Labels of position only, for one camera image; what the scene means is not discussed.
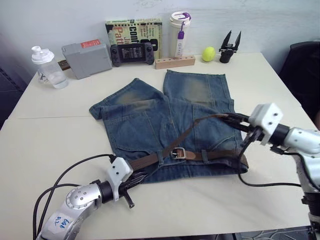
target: brown leather belt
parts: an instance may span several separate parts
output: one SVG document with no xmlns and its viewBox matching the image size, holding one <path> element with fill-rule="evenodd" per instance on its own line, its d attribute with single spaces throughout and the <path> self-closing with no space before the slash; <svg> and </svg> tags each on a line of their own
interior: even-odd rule
<svg viewBox="0 0 320 240">
<path fill-rule="evenodd" d="M 209 116 L 201 117 L 196 119 L 193 124 L 184 132 L 182 133 L 176 140 L 174 140 L 169 146 L 164 148 L 161 152 L 162 157 L 166 158 L 168 156 L 171 156 L 173 159 L 176 160 L 188 160 L 188 161 L 203 161 L 203 153 L 202 152 L 192 152 L 192 151 L 186 151 L 183 147 L 177 147 L 192 131 L 192 129 L 199 124 L 204 119 L 209 118 L 227 118 L 228 114 L 226 113 L 219 113 L 219 114 L 212 114 Z M 214 159 L 220 159 L 225 157 L 230 158 L 237 158 L 239 155 L 239 152 L 235 150 L 221 150 L 221 151 L 206 151 L 205 152 L 206 157 L 209 161 L 212 161 Z M 159 161 L 158 154 L 152 153 L 150 155 L 138 158 L 136 160 L 133 160 L 130 162 L 131 167 L 133 168 L 133 171 L 143 169 L 147 166 L 150 166 L 152 164 L 155 164 Z M 248 162 L 246 157 L 243 155 L 241 158 L 241 163 L 245 166 L 248 166 Z"/>
</svg>

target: gray box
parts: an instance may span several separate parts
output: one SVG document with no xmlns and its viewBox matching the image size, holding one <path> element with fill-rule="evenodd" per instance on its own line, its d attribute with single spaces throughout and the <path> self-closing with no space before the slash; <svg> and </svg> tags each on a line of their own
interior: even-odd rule
<svg viewBox="0 0 320 240">
<path fill-rule="evenodd" d="M 112 69 L 107 47 L 99 39 L 69 44 L 61 49 L 77 79 Z"/>
</svg>

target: white table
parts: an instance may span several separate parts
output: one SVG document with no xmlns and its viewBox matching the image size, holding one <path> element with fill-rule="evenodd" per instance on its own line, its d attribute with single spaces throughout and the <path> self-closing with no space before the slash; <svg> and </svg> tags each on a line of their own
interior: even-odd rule
<svg viewBox="0 0 320 240">
<path fill-rule="evenodd" d="M 230 64 L 197 60 L 195 66 L 173 70 L 226 73 L 236 111 L 250 114 L 259 103 L 276 102 L 284 113 L 283 124 L 315 128 L 260 53 L 236 54 L 231 60 Z M 62 90 L 45 88 L 32 80 L 0 131 L 2 239 L 31 239 L 32 212 L 40 193 L 73 163 L 111 152 L 104 125 L 90 116 L 89 107 L 134 77 L 161 89 L 164 74 L 165 70 L 146 65 L 124 65 L 72 80 Z M 250 169 L 243 177 L 248 182 L 298 183 L 295 163 L 289 156 L 276 155 L 259 143 L 245 154 Z M 108 165 L 106 158 L 89 161 L 70 171 L 61 182 L 84 185 L 104 180 Z M 68 190 L 55 191 L 47 218 L 61 205 Z M 124 199 L 104 204 L 83 223 L 77 240 L 222 234 L 309 224 L 301 189 L 249 187 L 235 175 L 145 184 L 129 194 L 134 208 L 129 209 Z"/>
</svg>

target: belt loop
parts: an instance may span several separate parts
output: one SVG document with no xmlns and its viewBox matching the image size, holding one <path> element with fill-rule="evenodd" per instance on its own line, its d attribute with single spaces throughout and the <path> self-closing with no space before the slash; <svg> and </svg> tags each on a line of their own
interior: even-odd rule
<svg viewBox="0 0 320 240">
<path fill-rule="evenodd" d="M 207 156 L 207 151 L 206 150 L 201 150 L 201 155 L 202 155 L 202 160 L 204 161 L 205 164 L 208 164 L 208 156 Z"/>
<path fill-rule="evenodd" d="M 159 167 L 165 164 L 164 157 L 162 156 L 162 150 L 156 151 L 156 156 L 159 161 L 159 164 L 158 164 Z"/>
</svg>

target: red label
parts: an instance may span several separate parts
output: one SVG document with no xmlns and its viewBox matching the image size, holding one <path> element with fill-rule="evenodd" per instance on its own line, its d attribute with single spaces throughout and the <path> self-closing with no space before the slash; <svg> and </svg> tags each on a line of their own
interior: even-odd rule
<svg viewBox="0 0 320 240">
<path fill-rule="evenodd" d="M 95 40 L 91 40 L 91 41 L 82 42 L 81 47 L 83 49 L 85 49 L 85 48 L 93 47 L 93 46 L 100 45 L 100 44 L 101 44 L 101 42 L 99 41 L 99 39 L 95 39 Z"/>
</svg>

